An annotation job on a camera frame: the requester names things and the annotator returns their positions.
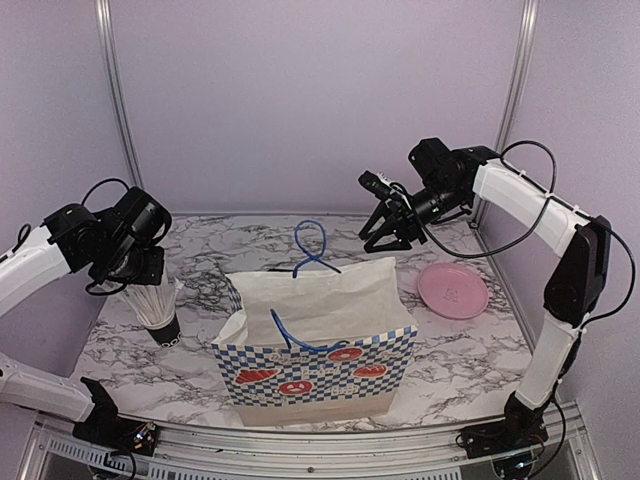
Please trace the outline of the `aluminium frame post right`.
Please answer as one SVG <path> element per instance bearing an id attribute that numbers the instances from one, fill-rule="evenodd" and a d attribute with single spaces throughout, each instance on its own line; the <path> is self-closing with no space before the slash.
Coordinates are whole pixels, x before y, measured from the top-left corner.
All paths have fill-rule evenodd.
<path id="1" fill-rule="evenodd" d="M 508 145 L 524 95 L 534 47 L 539 7 L 540 2 L 538 0 L 525 0 L 523 2 L 513 68 L 495 142 L 495 149 L 498 152 L 502 152 Z"/>

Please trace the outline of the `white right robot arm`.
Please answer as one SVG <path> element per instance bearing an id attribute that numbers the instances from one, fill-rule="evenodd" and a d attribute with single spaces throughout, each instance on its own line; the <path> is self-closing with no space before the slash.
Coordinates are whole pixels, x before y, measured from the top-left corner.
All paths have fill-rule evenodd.
<path id="1" fill-rule="evenodd" d="M 359 233 L 366 252 L 409 250 L 415 242 L 433 240 L 433 225 L 483 202 L 524 229 L 484 256 L 522 251 L 524 243 L 534 241 L 556 260 L 541 295 L 543 320 L 531 361 L 507 403 L 513 412 L 495 428 L 496 440 L 515 448 L 533 433 L 528 412 L 549 404 L 592 319 L 607 279 L 610 224 L 558 197 L 553 185 L 542 186 L 487 146 L 450 149 L 427 138 L 408 160 L 422 182 L 416 193 L 381 173 L 365 171 L 358 178 L 378 201 Z"/>

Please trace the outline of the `aluminium frame post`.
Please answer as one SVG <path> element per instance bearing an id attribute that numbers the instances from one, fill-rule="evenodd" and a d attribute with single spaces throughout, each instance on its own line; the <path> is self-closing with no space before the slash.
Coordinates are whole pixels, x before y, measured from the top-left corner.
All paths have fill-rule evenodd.
<path id="1" fill-rule="evenodd" d="M 120 75 L 111 2 L 109 0 L 96 0 L 94 5 L 107 85 L 127 173 L 133 186 L 145 189 Z"/>
<path id="2" fill-rule="evenodd" d="M 524 95 L 534 47 L 539 7 L 540 2 L 538 0 L 525 0 L 523 2 L 513 68 L 495 142 L 495 149 L 498 152 L 502 152 L 508 145 Z"/>

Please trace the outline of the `pink round plate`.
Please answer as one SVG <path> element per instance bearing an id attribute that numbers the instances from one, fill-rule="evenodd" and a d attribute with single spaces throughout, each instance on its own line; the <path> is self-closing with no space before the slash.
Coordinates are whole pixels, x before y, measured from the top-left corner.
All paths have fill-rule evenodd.
<path id="1" fill-rule="evenodd" d="M 454 263 L 425 267 L 417 277 L 416 288 L 430 310 L 448 319 L 474 318 L 489 304 L 489 290 L 480 276 Z"/>

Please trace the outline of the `aluminium front rail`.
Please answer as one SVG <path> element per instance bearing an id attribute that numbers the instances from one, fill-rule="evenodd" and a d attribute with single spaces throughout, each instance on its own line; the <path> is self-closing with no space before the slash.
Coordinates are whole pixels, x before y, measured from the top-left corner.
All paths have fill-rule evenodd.
<path id="1" fill-rule="evenodd" d="M 579 409 L 550 407 L 547 438 L 515 450 L 466 437 L 490 418 L 370 431 L 283 431 L 159 422 L 149 455 L 117 454 L 41 415 L 20 479 L 598 479 Z"/>

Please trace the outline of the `black cup holding straws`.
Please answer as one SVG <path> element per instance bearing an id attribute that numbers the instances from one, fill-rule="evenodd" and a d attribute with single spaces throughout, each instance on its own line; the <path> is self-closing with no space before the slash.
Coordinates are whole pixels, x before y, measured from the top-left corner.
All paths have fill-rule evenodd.
<path id="1" fill-rule="evenodd" d="M 160 324 L 146 328 L 153 340 L 162 348 L 177 345 L 181 339 L 181 327 L 176 314 Z"/>

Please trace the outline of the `aluminium frame post left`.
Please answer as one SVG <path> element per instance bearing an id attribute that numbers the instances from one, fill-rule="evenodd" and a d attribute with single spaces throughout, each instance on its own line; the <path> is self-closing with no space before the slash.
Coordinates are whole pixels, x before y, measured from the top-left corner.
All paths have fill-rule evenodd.
<path id="1" fill-rule="evenodd" d="M 94 5 L 107 85 L 127 173 L 133 186 L 145 189 L 120 75 L 111 2 L 109 0 L 96 0 Z"/>

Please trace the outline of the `blue checkered paper bag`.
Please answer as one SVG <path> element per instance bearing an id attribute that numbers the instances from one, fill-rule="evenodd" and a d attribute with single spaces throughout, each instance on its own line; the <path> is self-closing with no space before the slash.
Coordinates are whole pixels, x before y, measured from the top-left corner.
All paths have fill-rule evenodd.
<path id="1" fill-rule="evenodd" d="M 395 259 L 334 266 L 298 247 L 291 270 L 227 277 L 238 309 L 212 348 L 236 412 L 247 427 L 387 414 L 418 333 Z"/>

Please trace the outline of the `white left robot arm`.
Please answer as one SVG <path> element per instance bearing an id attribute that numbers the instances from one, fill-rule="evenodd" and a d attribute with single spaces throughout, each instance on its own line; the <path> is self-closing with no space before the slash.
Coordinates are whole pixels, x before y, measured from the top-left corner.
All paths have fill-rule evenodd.
<path id="1" fill-rule="evenodd" d="M 89 211 L 72 203 L 47 216 L 35 229 L 20 232 L 16 246 L 1 257 L 1 311 L 8 313 L 43 287 L 81 270 L 91 279 L 86 290 L 115 284 L 156 287 L 164 274 L 161 240 L 172 225 L 169 211 L 138 187 L 130 187 L 112 207 Z M 106 445 L 125 438 L 126 423 L 109 408 L 102 386 L 74 381 L 1 357 L 1 400 L 47 412 L 76 423 Z"/>

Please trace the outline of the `bundle of wrapped straws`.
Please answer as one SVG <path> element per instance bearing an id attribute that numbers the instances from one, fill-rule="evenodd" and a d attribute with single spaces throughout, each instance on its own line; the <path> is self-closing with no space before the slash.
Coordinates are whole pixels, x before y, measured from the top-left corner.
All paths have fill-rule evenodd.
<path id="1" fill-rule="evenodd" d="M 165 278 L 160 285 L 129 285 L 118 294 L 148 330 L 168 326 L 176 314 L 176 299 L 184 284 Z"/>

